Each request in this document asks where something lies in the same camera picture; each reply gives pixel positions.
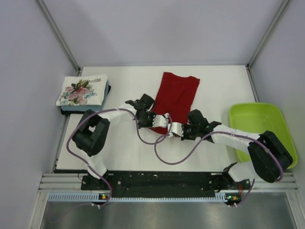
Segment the red t shirt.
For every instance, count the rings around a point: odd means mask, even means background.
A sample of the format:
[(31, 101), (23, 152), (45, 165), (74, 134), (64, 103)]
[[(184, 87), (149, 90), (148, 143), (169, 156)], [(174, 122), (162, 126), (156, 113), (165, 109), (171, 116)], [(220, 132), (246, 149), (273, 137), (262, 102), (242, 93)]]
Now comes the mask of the red t shirt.
[(158, 115), (168, 113), (173, 122), (186, 124), (200, 80), (164, 72), (152, 109)]

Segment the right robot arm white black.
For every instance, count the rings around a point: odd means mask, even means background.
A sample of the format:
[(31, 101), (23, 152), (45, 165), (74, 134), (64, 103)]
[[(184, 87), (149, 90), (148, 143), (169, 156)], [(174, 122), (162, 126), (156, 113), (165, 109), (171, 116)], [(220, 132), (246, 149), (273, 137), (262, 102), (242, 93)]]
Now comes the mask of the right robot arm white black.
[(261, 134), (244, 132), (208, 122), (199, 110), (187, 114), (187, 123), (175, 123), (173, 132), (182, 140), (201, 138), (215, 144), (223, 144), (250, 156), (246, 162), (236, 162), (224, 169), (222, 177), (226, 188), (235, 188), (240, 181), (261, 178), (274, 183), (283, 178), (283, 173), (293, 163), (293, 158), (279, 138), (271, 131)]

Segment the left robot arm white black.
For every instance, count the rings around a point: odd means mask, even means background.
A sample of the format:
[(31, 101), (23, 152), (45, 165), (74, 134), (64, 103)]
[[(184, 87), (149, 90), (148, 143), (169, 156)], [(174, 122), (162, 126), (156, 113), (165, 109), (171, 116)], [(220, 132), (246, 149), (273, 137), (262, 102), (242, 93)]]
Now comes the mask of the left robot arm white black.
[[(105, 175), (107, 168), (102, 161), (101, 151), (109, 128), (126, 121), (135, 121), (139, 128), (152, 127), (153, 119), (156, 117), (156, 114), (151, 111), (154, 104), (155, 101), (150, 96), (143, 94), (140, 99), (128, 100), (117, 108), (99, 112), (89, 109), (83, 114), (66, 146), (70, 154), (86, 164), (87, 171), (92, 176), (91, 183), (97, 189), (103, 189), (108, 184), (108, 178)], [(68, 148), (70, 141), (73, 141), (80, 149), (80, 155)]]

